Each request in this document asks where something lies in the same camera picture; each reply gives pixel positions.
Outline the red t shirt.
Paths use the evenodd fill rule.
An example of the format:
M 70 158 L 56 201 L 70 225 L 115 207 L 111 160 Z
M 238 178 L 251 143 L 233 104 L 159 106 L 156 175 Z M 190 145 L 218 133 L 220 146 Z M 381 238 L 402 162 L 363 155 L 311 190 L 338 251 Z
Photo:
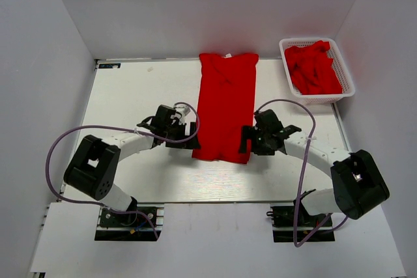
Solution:
M 253 125 L 256 53 L 222 57 L 202 53 L 197 113 L 200 149 L 192 157 L 204 161 L 246 164 L 250 152 L 240 153 L 242 128 Z

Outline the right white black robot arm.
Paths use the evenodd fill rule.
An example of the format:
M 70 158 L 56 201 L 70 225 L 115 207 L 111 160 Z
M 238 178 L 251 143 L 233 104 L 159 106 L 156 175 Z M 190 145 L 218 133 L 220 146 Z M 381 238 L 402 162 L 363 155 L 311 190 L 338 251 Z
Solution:
M 388 186 L 369 152 L 349 152 L 320 143 L 297 126 L 283 126 L 271 109 L 257 111 L 254 117 L 254 126 L 242 127 L 241 153 L 273 156 L 281 152 L 332 180 L 331 188 L 311 189 L 296 196 L 294 216 L 300 224 L 309 225 L 318 215 L 333 213 L 357 220 L 389 199 Z

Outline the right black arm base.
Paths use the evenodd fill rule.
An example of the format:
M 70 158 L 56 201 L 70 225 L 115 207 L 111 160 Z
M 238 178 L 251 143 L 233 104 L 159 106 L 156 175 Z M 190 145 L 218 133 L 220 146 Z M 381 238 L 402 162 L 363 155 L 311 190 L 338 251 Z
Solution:
M 293 243 L 293 221 L 295 206 L 273 205 L 266 213 L 272 222 L 272 235 L 274 243 Z M 300 207 L 297 224 L 297 242 L 302 241 L 319 223 L 325 219 L 325 214 L 308 215 L 305 209 Z M 313 234 L 307 242 L 334 242 L 335 236 L 330 230 L 333 228 L 332 219 Z

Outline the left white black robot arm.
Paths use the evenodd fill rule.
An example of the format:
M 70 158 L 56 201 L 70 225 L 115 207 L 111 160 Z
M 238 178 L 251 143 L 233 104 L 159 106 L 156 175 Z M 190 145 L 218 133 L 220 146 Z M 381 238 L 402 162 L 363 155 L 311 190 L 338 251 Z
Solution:
M 133 129 L 120 128 L 119 134 L 103 139 L 85 136 L 70 160 L 64 182 L 115 211 L 123 225 L 131 225 L 137 219 L 137 201 L 114 183 L 119 162 L 162 144 L 168 148 L 200 148 L 199 117 L 190 123 L 190 133 L 186 134 L 186 117 L 191 112 L 197 113 L 185 102 L 172 107 L 160 105 L 153 116 Z

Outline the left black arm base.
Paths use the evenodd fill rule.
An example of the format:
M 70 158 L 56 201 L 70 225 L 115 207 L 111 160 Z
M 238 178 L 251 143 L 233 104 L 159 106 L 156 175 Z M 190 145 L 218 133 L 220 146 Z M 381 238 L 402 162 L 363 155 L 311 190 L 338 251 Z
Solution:
M 139 204 L 141 214 L 114 214 L 108 208 L 99 211 L 94 240 L 97 242 L 156 242 L 164 224 L 163 204 Z

